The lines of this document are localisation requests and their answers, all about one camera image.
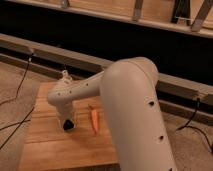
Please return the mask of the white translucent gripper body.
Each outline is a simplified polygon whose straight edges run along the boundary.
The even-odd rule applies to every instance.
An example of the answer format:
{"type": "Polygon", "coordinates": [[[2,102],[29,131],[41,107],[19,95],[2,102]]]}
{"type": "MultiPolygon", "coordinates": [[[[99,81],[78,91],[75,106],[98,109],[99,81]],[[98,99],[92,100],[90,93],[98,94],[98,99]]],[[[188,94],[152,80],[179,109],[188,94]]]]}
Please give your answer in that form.
{"type": "Polygon", "coordinates": [[[72,105],[70,104],[60,105],[56,107],[56,110],[62,128],[66,120],[70,120],[74,123],[74,110],[72,105]]]}

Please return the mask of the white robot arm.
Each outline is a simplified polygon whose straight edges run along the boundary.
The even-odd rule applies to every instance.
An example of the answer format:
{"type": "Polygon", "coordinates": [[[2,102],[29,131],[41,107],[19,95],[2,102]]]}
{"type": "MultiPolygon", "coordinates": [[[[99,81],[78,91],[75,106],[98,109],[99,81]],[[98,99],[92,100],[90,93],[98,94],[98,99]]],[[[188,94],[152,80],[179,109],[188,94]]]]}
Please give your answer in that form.
{"type": "Polygon", "coordinates": [[[72,102],[101,98],[121,171],[178,171],[156,94],[158,70],[148,58],[118,60],[78,83],[67,71],[49,90],[64,130],[74,127],[72,102]]]}

